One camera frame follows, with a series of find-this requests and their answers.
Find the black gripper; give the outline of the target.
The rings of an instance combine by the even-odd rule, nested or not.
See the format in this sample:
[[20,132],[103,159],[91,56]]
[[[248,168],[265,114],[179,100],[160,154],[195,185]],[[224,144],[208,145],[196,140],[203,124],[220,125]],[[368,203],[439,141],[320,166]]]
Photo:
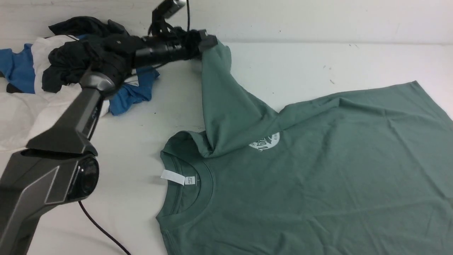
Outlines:
[[177,37],[144,36],[139,39],[134,67],[142,68],[199,58],[218,44],[217,36],[206,30],[192,30]]

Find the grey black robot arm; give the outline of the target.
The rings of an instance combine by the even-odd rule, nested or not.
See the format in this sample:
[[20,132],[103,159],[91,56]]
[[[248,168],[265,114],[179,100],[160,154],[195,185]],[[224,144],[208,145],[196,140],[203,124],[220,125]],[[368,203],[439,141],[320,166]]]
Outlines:
[[99,179],[90,140],[103,101],[113,97],[134,68],[199,57],[217,45],[205,30],[103,39],[80,80],[81,93],[47,131],[11,155],[1,176],[2,255],[26,255],[40,217],[89,197]]

